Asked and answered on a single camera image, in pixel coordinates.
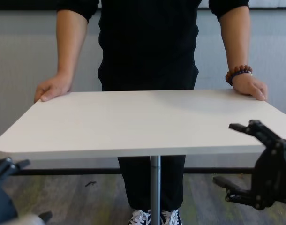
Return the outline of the person's left hand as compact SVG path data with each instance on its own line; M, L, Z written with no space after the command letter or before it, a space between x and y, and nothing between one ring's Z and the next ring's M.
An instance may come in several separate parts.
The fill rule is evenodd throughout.
M243 95L250 95L256 100L267 100L267 85L250 74L240 74L233 78L233 89Z

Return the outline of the person's right hand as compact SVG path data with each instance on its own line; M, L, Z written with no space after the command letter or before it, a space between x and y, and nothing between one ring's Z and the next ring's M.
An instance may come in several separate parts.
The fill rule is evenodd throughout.
M65 95L72 86L73 78L68 75L56 74L54 77L37 86L34 102L49 101L55 97Z

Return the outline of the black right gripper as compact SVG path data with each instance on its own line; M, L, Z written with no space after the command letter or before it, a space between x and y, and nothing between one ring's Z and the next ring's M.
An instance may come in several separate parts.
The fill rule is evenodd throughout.
M250 120L247 126L231 123L228 128L255 137L266 148L256 161L251 191L225 177L213 178L214 184L226 189L225 200L257 210L271 207L275 202L286 204L286 140L278 139L278 135L259 120Z

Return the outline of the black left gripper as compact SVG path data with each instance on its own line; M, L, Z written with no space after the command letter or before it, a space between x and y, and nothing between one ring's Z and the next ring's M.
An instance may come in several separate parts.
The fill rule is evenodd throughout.
M17 174L29 165L30 161L28 159L18 161L16 163L10 157L0 159L0 180L4 180L10 175ZM51 211L47 211L39 214L38 217L44 223L48 223L53 217L53 213ZM0 184L0 224L9 222L16 218L18 218L18 213L14 203Z

